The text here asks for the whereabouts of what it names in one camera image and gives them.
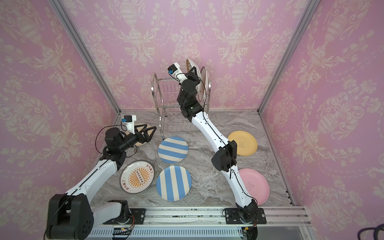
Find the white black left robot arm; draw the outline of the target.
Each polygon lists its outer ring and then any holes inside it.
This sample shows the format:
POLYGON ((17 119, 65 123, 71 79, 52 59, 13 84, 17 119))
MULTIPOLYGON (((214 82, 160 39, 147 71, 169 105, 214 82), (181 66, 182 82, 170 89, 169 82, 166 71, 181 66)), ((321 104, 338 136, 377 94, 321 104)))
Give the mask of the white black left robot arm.
POLYGON ((64 194, 54 195, 48 205, 48 219, 43 238, 50 240, 84 240, 93 228, 104 223, 126 224, 135 218, 127 201, 112 200, 92 208, 92 199, 127 158, 126 151, 137 143, 152 140, 156 127, 146 124, 126 134, 111 126, 105 135, 106 147, 97 165, 78 184, 64 194))

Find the blue white striped plate front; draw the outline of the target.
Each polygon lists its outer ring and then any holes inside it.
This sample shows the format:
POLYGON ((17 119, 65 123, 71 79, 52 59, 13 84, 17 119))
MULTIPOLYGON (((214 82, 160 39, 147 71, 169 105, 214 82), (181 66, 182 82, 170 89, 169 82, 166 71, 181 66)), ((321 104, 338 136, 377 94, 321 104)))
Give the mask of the blue white striped plate front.
POLYGON ((192 178, 187 169, 170 166, 162 170, 157 178, 156 188, 160 197, 175 202, 187 196, 192 186, 192 178))

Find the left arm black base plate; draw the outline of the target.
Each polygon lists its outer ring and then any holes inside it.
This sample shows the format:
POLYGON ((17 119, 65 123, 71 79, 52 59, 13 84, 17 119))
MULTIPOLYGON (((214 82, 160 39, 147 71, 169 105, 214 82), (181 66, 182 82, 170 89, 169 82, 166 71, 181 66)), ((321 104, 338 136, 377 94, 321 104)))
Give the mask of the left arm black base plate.
POLYGON ((119 216, 115 219, 108 220, 103 225, 143 225, 145 220, 146 209, 145 208, 133 208, 130 209, 128 216, 119 216))

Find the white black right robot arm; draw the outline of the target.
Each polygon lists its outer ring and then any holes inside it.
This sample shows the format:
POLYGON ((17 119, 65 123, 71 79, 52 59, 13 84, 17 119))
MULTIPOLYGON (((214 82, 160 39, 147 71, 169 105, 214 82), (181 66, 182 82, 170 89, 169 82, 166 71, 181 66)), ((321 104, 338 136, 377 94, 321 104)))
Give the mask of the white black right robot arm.
POLYGON ((212 164, 225 176, 234 194, 239 217, 245 223, 256 222, 258 201, 249 194, 241 179, 237 166, 237 143, 228 140, 220 133, 197 100, 196 87, 202 82, 201 79, 192 72, 172 73, 169 70, 169 75, 175 78, 181 86, 177 101, 182 115, 200 130, 215 152, 211 159, 212 164))

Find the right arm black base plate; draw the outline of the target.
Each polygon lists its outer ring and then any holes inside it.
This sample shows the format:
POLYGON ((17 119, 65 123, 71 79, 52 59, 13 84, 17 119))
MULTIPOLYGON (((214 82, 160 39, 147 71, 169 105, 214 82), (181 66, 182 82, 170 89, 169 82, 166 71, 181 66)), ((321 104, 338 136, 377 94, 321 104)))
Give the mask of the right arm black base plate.
POLYGON ((243 220, 239 214, 239 210, 237 208, 225 208, 222 211, 223 216, 225 217, 225 221, 227 225, 264 225, 267 223, 265 212, 262 208, 258 208, 256 214, 252 217, 252 219, 248 222, 243 220))

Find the black white floral plate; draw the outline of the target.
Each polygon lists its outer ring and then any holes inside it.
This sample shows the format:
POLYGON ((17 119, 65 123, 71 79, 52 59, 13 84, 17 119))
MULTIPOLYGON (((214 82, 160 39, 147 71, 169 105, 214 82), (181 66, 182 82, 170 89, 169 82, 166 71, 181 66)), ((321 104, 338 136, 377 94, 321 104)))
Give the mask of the black white floral plate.
POLYGON ((199 77, 199 80, 200 80, 200 83, 197 85, 196 89, 197 89, 197 100, 201 103, 202 100, 203 100, 203 95, 204 93, 202 92, 202 87, 203 87, 203 84, 202 84, 202 75, 201 75, 201 70, 200 68, 198 67, 198 65, 190 60, 190 59, 187 59, 186 60, 186 66, 187 66, 187 72, 189 72, 193 67, 196 68, 195 71, 193 71, 193 73, 195 75, 197 75, 199 77))

